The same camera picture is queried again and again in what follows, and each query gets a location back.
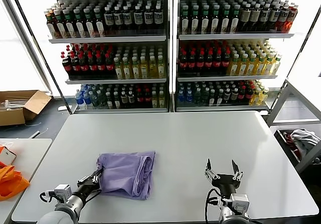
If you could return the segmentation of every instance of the robotic arm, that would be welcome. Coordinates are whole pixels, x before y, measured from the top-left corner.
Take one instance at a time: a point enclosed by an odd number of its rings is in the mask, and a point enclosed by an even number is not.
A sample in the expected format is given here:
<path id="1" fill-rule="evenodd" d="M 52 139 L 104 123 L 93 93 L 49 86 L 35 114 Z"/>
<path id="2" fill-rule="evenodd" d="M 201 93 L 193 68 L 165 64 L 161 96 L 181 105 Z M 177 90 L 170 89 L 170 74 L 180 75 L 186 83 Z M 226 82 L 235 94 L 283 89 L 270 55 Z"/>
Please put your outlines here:
<path id="1" fill-rule="evenodd" d="M 40 194 L 40 199 L 47 202 L 43 197 L 57 199 L 55 211 L 47 213 L 38 224 L 78 224 L 80 211 L 87 202 L 96 197 L 101 190 L 99 178 L 102 169 L 95 171 L 92 175 L 85 176 L 77 182 L 77 190 L 71 194 L 69 185 L 59 185 L 55 190 L 48 190 Z"/>

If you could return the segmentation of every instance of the white table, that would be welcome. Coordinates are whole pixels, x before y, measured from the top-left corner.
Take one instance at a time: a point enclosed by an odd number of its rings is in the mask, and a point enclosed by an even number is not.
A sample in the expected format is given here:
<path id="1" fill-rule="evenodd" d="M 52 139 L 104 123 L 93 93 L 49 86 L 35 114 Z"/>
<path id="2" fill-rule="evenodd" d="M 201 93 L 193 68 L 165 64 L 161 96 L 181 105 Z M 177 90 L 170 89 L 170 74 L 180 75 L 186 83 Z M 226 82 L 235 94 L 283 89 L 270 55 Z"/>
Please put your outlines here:
<path id="1" fill-rule="evenodd" d="M 13 162 L 16 171 L 20 171 L 22 176 L 31 180 L 44 155 L 46 154 L 51 139 L 0 139 L 0 145 L 9 144 L 8 148 L 17 157 Z M 0 201 L 0 223 L 7 223 L 15 206 L 17 205 L 23 192 L 16 196 Z"/>
<path id="2" fill-rule="evenodd" d="M 39 193 L 76 182 L 95 170 L 100 153 L 156 150 L 153 189 L 146 201 L 98 196 L 80 223 L 203 222 L 211 188 L 207 158 L 218 173 L 244 176 L 238 193 L 250 200 L 254 219 L 315 215 L 318 208 L 262 117 L 254 111 L 72 115 L 35 173 L 12 220 L 36 222 L 54 210 Z M 218 220 L 209 207 L 209 220 Z"/>

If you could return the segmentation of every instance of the gray cloth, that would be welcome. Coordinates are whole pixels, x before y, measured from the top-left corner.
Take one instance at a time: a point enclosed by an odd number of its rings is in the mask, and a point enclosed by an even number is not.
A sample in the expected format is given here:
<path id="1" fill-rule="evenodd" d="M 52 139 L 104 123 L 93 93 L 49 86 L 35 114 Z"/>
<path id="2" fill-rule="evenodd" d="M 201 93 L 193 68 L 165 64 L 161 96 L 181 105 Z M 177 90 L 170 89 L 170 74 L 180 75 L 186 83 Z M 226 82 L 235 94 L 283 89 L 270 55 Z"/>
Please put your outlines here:
<path id="1" fill-rule="evenodd" d="M 291 134 L 294 144 L 299 149 L 302 158 L 321 140 L 314 132 L 294 130 Z"/>

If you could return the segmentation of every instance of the yellow bottle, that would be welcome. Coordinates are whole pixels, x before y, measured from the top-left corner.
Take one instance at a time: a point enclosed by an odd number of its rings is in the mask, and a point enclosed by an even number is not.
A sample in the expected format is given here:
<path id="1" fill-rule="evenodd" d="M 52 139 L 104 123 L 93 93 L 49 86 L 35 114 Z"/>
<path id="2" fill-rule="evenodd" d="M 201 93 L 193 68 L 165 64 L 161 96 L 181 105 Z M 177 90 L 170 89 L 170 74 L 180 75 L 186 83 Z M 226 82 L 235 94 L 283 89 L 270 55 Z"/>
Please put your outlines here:
<path id="1" fill-rule="evenodd" d="M 246 76 L 251 76 L 253 75 L 253 70 L 255 67 L 255 60 L 256 60 L 256 54 L 251 54 L 250 60 L 247 61 L 246 63 L 246 68 L 245 68 L 245 75 Z"/>
<path id="2" fill-rule="evenodd" d="M 158 78 L 158 69 L 157 69 L 157 64 L 155 61 L 155 56 L 150 56 L 150 61 L 149 61 L 149 75 L 150 78 Z"/>
<path id="3" fill-rule="evenodd" d="M 140 57 L 140 71 L 141 71 L 141 78 L 147 79 L 148 78 L 148 65 L 146 63 L 146 59 L 144 56 Z"/>
<path id="4" fill-rule="evenodd" d="M 254 69 L 254 75 L 261 75 L 263 67 L 265 65 L 265 53 L 262 53 L 259 59 L 259 62 Z"/>
<path id="5" fill-rule="evenodd" d="M 246 68 L 246 63 L 247 63 L 247 54 L 243 54 L 242 55 L 242 59 L 241 62 L 238 63 L 237 69 L 236 69 L 236 75 L 238 76 L 243 76 L 244 75 L 244 71 Z"/>
<path id="6" fill-rule="evenodd" d="M 230 70 L 228 72 L 228 75 L 235 76 L 238 59 L 239 59 L 239 55 L 238 54 L 234 54 L 234 56 L 233 56 L 233 58 L 232 58 L 232 60 L 230 62 L 231 68 L 230 68 Z"/>

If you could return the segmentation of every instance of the dark bottle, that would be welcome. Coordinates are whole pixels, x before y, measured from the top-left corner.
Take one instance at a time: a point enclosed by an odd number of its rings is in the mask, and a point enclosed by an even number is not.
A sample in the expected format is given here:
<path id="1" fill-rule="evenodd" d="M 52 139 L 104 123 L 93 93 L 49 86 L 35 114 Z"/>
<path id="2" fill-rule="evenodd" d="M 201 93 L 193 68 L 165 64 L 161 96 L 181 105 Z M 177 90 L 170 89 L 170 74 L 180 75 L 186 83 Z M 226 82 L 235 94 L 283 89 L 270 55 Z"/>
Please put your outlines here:
<path id="1" fill-rule="evenodd" d="M 268 20 L 268 23 L 267 23 L 267 27 L 269 29 L 269 31 L 271 32 L 276 32 L 276 22 L 277 22 L 277 19 L 279 18 L 280 16 L 280 4 L 276 4 L 274 6 L 274 8 L 271 10 L 271 14 L 269 16 L 269 20 Z"/>
<path id="2" fill-rule="evenodd" d="M 248 23 L 248 32 L 256 32 L 258 20 L 260 17 L 261 9 L 260 4 L 255 4 L 255 8 L 251 11 L 251 16 Z"/>
<path id="3" fill-rule="evenodd" d="M 98 35 L 100 37 L 105 37 L 106 36 L 106 34 L 105 34 L 106 25 L 105 25 L 105 21 L 102 19 L 100 8 L 95 8 L 94 12 L 95 12 L 95 17 L 96 17 L 96 27 L 98 30 Z"/>
<path id="4" fill-rule="evenodd" d="M 261 10 L 257 30 L 260 32 L 266 32 L 267 20 L 269 19 L 271 13 L 270 4 L 266 3 L 264 8 Z"/>
<path id="5" fill-rule="evenodd" d="M 223 18 L 222 18 L 222 24 L 221 24 L 221 34 L 228 33 L 228 26 L 229 26 L 229 13 L 230 13 L 230 5 L 224 6 L 223 11 Z"/>
<path id="6" fill-rule="evenodd" d="M 210 28 L 211 28 L 211 34 L 215 34 L 218 32 L 219 30 L 219 10 L 220 10 L 220 6 L 219 5 L 214 5 L 213 6 L 213 15 L 211 17 L 211 24 L 210 24 Z"/>
<path id="7" fill-rule="evenodd" d="M 122 13 L 122 18 L 124 21 L 124 26 L 126 30 L 132 30 L 132 18 L 131 18 L 131 12 L 128 9 L 128 6 L 123 7 L 124 11 Z"/>
<path id="8" fill-rule="evenodd" d="M 214 75 L 221 75 L 221 48 L 217 50 L 215 58 L 213 59 L 213 74 Z"/>
<path id="9" fill-rule="evenodd" d="M 231 18 L 230 33 L 236 33 L 239 22 L 240 5 L 234 6 L 233 16 Z"/>
<path id="10" fill-rule="evenodd" d="M 137 33 L 139 34 L 143 29 L 143 22 L 144 22 L 142 11 L 139 6 L 135 6 L 134 21 L 135 21 L 135 28 L 137 30 Z"/>

